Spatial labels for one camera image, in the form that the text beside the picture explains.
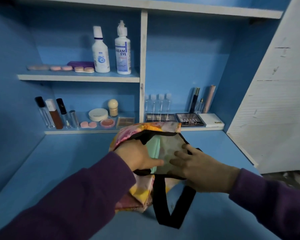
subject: label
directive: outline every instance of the label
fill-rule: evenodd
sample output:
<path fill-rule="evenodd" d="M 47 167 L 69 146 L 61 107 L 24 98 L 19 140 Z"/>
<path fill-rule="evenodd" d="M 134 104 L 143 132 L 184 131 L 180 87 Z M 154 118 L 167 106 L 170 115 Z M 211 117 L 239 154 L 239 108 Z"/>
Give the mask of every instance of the label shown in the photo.
<path fill-rule="evenodd" d="M 115 55 L 117 57 L 117 70 L 119 72 L 131 71 L 130 43 L 124 42 L 124 46 L 115 46 Z"/>
<path fill-rule="evenodd" d="M 107 69 L 109 65 L 108 52 L 93 52 L 94 65 L 96 69 Z"/>

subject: hand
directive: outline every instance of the hand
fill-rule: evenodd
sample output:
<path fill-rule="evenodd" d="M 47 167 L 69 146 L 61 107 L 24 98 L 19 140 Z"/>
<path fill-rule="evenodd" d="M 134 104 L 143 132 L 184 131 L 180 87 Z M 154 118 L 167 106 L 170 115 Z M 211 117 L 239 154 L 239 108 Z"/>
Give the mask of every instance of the hand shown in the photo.
<path fill-rule="evenodd" d="M 131 171 L 150 169 L 164 164 L 163 160 L 149 157 L 146 145 L 143 145 L 140 140 L 127 140 L 114 152 L 122 158 Z"/>
<path fill-rule="evenodd" d="M 230 192 L 240 169 L 225 165 L 189 144 L 182 148 L 192 155 L 176 151 L 177 158 L 170 163 L 178 168 L 170 173 L 188 179 L 187 184 L 198 192 Z"/>

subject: pink tube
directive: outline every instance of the pink tube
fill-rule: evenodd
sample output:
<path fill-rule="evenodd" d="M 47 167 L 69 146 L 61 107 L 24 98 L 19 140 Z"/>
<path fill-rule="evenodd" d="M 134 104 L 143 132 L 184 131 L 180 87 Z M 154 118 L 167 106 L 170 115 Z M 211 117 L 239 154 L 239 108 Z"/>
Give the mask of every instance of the pink tube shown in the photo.
<path fill-rule="evenodd" d="M 206 114 L 208 113 L 209 109 L 210 109 L 210 105 L 211 105 L 211 101 L 212 101 L 212 97 L 214 94 L 214 90 L 216 89 L 215 85 L 211 85 L 210 89 L 209 89 L 209 94 L 208 94 L 208 98 L 207 101 L 204 105 L 204 110 L 202 111 L 202 113 Z"/>

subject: blush compact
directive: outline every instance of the blush compact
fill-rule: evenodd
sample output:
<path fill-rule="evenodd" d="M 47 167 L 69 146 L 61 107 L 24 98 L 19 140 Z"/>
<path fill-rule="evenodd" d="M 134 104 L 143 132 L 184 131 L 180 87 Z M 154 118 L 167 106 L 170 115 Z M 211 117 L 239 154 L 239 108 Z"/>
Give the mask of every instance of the blush compact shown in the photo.
<path fill-rule="evenodd" d="M 111 118 L 103 119 L 101 120 L 100 125 L 106 129 L 112 128 L 115 125 L 115 121 Z"/>

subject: eyeshadow palette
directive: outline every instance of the eyeshadow palette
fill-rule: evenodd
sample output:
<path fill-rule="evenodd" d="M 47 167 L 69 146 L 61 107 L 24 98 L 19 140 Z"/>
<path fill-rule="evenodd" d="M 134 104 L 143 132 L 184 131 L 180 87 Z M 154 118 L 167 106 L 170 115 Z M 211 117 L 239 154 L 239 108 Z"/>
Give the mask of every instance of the eyeshadow palette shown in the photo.
<path fill-rule="evenodd" d="M 168 121 L 176 121 L 176 117 L 173 113 L 147 113 L 145 115 L 146 122 L 168 122 Z"/>
<path fill-rule="evenodd" d="M 204 123 L 195 113 L 177 113 L 176 117 L 181 126 L 204 126 Z"/>
<path fill-rule="evenodd" d="M 134 118 L 133 117 L 119 117 L 117 122 L 117 129 L 121 129 L 123 127 L 126 127 L 128 125 L 134 124 Z"/>

